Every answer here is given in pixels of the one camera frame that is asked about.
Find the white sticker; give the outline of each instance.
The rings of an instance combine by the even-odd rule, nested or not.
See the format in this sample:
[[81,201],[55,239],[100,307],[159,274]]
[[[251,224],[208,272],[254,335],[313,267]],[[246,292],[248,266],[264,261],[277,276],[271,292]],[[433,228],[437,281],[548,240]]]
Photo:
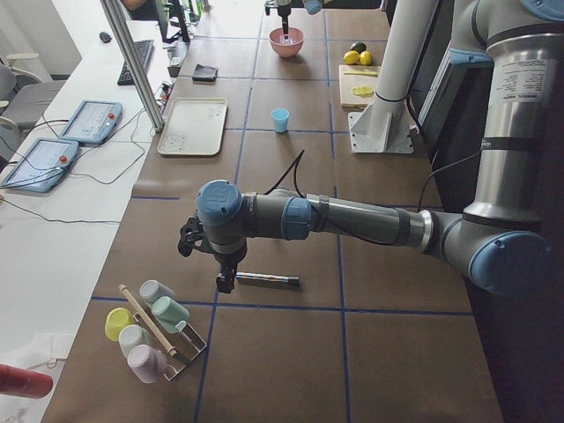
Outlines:
[[543,102],[548,60],[523,60],[493,68],[489,105]]

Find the computer mouse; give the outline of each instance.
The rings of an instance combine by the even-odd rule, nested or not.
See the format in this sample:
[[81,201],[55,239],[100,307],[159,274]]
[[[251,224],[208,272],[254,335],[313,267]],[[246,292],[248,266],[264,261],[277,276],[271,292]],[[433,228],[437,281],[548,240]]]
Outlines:
[[100,39],[102,40],[102,42],[108,43],[108,42],[112,41],[112,36],[109,33],[102,31],[100,33]]

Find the white desk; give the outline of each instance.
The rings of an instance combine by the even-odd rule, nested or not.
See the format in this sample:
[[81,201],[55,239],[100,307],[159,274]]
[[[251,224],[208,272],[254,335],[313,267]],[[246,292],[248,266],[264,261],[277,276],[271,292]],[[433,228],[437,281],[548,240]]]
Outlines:
[[[133,40],[154,39],[155,53],[148,73],[154,92],[167,74],[167,52],[153,22],[130,23]],[[124,125],[143,108],[135,87],[116,84],[123,58],[115,40],[97,41],[78,65],[45,116],[69,119],[83,99],[115,100],[123,104]],[[141,150],[130,142],[136,122],[81,158],[72,172],[112,180]],[[54,126],[60,131],[63,126]],[[133,139],[148,150],[152,126],[146,113]],[[37,137],[54,137],[46,126],[32,132],[19,148],[25,152]],[[7,200],[51,219],[120,220],[145,156],[111,185],[83,176],[67,175],[42,195],[2,190]],[[11,167],[1,174],[3,180]],[[41,333],[76,333],[92,289],[100,275],[118,225],[49,223],[0,204],[0,362],[4,354],[24,347]]]

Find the yellow cup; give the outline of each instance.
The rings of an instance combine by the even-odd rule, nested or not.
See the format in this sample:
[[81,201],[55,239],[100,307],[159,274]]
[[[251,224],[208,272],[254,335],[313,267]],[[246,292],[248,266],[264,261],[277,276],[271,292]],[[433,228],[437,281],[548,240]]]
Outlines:
[[133,315],[127,308],[114,308],[106,317],[106,326],[104,332],[110,341],[117,342],[120,332],[126,326],[135,323]]

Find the blue joint cap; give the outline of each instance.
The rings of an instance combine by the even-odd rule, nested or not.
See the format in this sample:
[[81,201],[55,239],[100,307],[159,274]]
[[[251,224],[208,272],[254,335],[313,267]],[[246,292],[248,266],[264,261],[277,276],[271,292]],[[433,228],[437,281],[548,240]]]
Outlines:
[[323,5],[321,0],[304,0],[303,7],[306,8],[308,14],[315,15],[322,9]]
[[546,279],[552,256],[542,236],[528,231],[508,232],[474,254],[468,274],[475,285],[490,293],[518,295]]
[[229,181],[206,183],[197,193],[197,216],[204,225],[224,225],[234,218],[243,203],[243,195]]
[[285,240],[305,240],[311,227],[311,205],[306,198],[291,197],[282,211],[282,236]]
[[494,66],[494,60],[482,51],[461,50],[449,47],[450,64],[455,66],[466,66],[468,68],[485,68]]
[[564,0],[521,0],[521,4],[539,18],[564,22]]

